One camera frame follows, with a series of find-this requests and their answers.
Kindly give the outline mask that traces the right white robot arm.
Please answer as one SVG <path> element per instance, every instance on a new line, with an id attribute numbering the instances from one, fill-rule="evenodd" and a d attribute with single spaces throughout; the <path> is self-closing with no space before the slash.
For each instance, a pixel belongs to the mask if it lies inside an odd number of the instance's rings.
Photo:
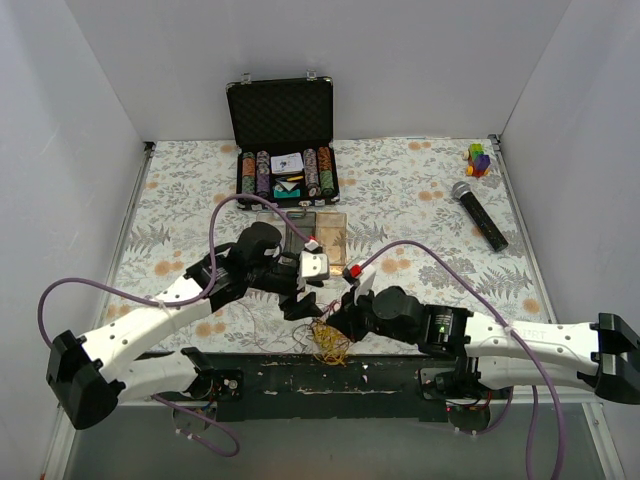
<path id="1" fill-rule="evenodd" d="M 392 286 L 378 294 L 350 290 L 327 323 L 352 342 L 372 333 L 453 361 L 454 370 L 436 375 L 431 387 L 447 398 L 553 384 L 614 403 L 639 402 L 639 336 L 616 314 L 587 323 L 503 326 L 466 308 L 423 304 Z"/>

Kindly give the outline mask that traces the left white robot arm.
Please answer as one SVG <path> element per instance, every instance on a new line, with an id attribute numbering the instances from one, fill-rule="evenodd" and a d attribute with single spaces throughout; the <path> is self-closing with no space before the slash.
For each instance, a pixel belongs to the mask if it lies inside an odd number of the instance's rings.
<path id="1" fill-rule="evenodd" d="M 195 347 L 163 354 L 151 348 L 260 290 L 279 297 L 287 320 L 317 317 L 321 310 L 307 284 L 329 277 L 329 260 L 315 239 L 291 253 L 274 226 L 255 222 L 237 241 L 222 244 L 186 269 L 149 304 L 80 336 L 65 331 L 52 341 L 46 381 L 72 425 L 84 430 L 122 402 L 175 392 L 193 400 L 236 400 L 242 374 L 214 366 Z"/>

